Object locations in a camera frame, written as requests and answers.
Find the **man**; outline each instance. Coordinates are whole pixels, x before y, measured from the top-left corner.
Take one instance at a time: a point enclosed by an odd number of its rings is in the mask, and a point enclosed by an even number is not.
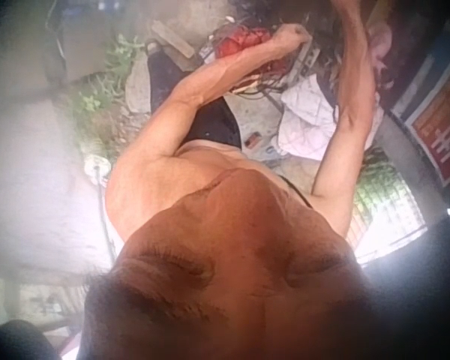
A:
[[[312,193],[226,139],[191,137],[200,107],[310,40],[284,25],[184,78],[118,160],[106,209],[126,242],[91,286],[81,359],[356,359],[374,348],[368,291],[344,240],[374,74],[359,0],[332,1],[345,31],[340,121]]]

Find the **banner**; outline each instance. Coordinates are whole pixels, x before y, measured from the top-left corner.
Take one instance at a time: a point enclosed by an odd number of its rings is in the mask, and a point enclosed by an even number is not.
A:
[[[450,184],[450,77],[427,103],[427,109],[406,124],[436,167],[443,186],[447,186]]]

